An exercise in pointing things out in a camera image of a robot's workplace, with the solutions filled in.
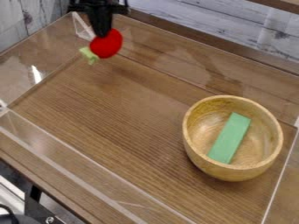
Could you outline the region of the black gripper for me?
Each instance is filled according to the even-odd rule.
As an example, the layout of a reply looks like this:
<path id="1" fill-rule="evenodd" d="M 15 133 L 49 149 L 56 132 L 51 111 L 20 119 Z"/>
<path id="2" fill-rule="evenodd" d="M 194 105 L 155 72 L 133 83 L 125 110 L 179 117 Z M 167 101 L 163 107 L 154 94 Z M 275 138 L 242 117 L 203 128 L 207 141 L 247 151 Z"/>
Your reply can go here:
<path id="1" fill-rule="evenodd" d="M 108 12 L 91 11 L 88 21 L 96 36 L 104 38 L 112 29 L 112 14 L 125 15 L 129 12 L 128 0 L 124 3 L 119 0 L 69 0 L 68 11 L 85 12 L 99 8 Z"/>

